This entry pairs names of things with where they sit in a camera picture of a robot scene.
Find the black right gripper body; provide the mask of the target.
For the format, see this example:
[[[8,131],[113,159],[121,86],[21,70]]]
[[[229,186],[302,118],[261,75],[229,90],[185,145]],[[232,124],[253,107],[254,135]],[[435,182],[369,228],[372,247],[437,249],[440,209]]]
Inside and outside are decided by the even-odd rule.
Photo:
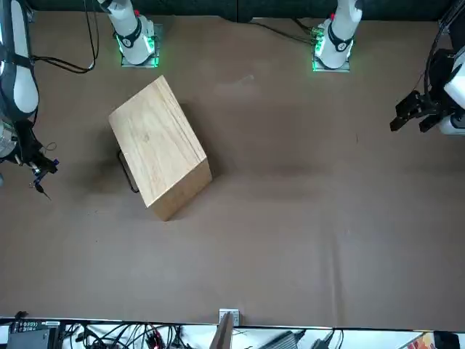
[[[34,164],[37,167],[44,167],[44,156],[40,151],[42,144],[33,132],[33,123],[18,121],[14,123],[14,128],[17,135],[17,163],[20,166]]]

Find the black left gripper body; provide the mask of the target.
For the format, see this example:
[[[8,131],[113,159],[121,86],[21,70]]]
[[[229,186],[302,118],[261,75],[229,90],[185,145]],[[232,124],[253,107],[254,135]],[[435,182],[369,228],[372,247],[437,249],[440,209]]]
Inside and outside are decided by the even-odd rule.
[[[444,90],[429,90],[424,93],[423,117],[439,116],[443,119],[452,113],[450,97]]]

